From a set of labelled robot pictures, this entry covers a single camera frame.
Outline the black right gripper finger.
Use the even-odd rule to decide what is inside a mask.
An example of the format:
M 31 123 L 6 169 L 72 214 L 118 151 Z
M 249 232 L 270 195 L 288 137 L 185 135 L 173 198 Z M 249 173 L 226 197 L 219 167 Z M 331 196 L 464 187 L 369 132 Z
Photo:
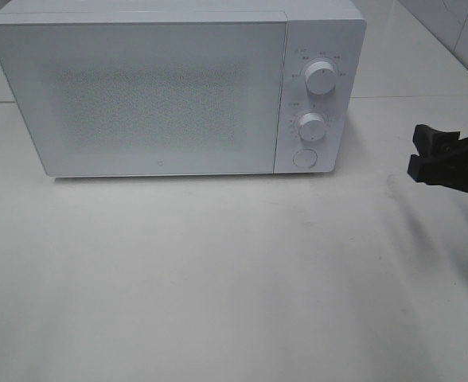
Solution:
M 419 124 L 415 126 L 412 141 L 420 157 L 434 158 L 468 150 L 468 137 L 460 138 L 460 134 L 459 131 L 438 131 L 428 125 Z
M 413 154 L 408 175 L 417 183 L 468 193 L 468 147 L 431 156 Z

